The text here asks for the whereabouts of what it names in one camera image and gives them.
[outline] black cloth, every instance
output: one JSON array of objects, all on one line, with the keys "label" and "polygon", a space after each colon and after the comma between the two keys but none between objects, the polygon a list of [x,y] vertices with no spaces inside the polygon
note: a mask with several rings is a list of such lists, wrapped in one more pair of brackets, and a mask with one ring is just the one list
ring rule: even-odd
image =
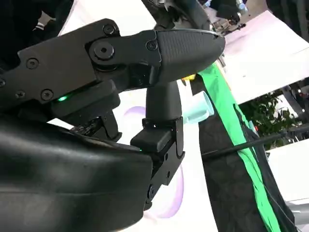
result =
[{"label": "black cloth", "polygon": [[[207,92],[199,75],[191,82],[191,88],[193,94],[200,91]],[[199,123],[201,154],[233,146],[215,107],[214,111],[213,116]],[[247,141],[258,138],[252,130],[244,126],[244,123],[236,123],[242,126]],[[260,146],[254,149],[263,183],[267,188],[268,200],[281,232],[297,232],[293,224],[294,215],[280,194],[264,148]],[[203,167],[218,232],[267,232],[257,208],[252,180],[237,152],[216,160],[204,161]]]}]

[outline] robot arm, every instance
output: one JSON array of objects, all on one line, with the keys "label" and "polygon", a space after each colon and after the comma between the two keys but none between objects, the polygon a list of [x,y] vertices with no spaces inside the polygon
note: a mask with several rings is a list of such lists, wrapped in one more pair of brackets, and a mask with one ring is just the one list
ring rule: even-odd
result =
[{"label": "robot arm", "polygon": [[[19,66],[0,76],[0,227],[99,232],[136,223],[184,158],[176,80],[212,64],[224,45],[192,29],[121,37],[103,19],[20,51]],[[147,88],[146,118],[131,146],[45,123],[93,128],[120,92],[138,88]]]}]

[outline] white wall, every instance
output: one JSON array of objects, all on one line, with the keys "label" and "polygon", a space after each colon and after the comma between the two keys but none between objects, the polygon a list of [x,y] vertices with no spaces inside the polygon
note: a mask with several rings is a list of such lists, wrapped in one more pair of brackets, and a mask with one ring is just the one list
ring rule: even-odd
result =
[{"label": "white wall", "polygon": [[309,76],[309,44],[266,11],[226,37],[225,62],[242,103]]},{"label": "white wall", "polygon": [[269,165],[286,201],[307,199],[301,203],[309,203],[308,151],[309,139],[269,151]]}]

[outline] textured grip surface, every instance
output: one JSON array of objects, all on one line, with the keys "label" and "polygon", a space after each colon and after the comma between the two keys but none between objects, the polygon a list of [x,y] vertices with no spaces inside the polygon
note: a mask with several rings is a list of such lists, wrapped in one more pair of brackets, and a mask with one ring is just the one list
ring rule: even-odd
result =
[{"label": "textured grip surface", "polygon": [[157,33],[162,67],[159,82],[170,82],[204,70],[223,53],[225,39],[208,31],[185,29]]}]

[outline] green led light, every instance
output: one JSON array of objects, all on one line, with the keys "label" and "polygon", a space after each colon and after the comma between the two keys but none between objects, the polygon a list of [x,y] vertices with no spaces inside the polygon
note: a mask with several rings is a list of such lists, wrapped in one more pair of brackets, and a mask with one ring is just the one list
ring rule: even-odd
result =
[{"label": "green led light", "polygon": [[63,96],[61,98],[58,99],[58,102],[63,102],[64,100],[66,100],[68,98],[68,96]]}]

